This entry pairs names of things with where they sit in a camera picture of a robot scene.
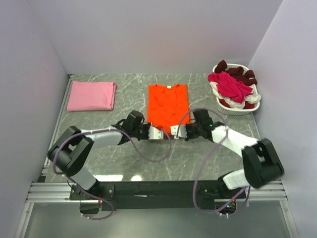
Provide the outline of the orange t shirt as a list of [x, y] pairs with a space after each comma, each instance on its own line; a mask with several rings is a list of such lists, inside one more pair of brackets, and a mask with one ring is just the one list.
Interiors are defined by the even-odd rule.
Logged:
[[172, 86], [150, 85], [148, 87], [147, 122], [164, 129], [171, 135], [171, 127], [180, 121], [190, 121], [186, 113], [190, 110], [186, 84]]

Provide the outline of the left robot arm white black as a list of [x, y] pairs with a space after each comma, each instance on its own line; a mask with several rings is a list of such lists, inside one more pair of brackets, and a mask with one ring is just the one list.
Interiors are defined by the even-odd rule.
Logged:
[[87, 199], [101, 196], [100, 182], [84, 167], [90, 151], [104, 146], [122, 145], [130, 138], [150, 139], [152, 125], [144, 123], [144, 116], [133, 110], [126, 119], [97, 130], [80, 130], [70, 126], [47, 153], [58, 174], [66, 175], [81, 186]]

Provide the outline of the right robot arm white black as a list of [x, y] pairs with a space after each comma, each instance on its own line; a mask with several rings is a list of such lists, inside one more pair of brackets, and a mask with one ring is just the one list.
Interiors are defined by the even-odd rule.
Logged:
[[206, 108], [194, 109], [191, 112], [194, 123], [185, 125], [185, 140], [202, 137], [242, 158], [242, 169], [218, 178], [220, 183], [217, 192], [221, 197], [230, 197], [238, 188], [261, 188], [284, 175], [284, 167], [270, 140], [259, 140], [232, 130], [225, 124], [224, 118], [215, 122]]

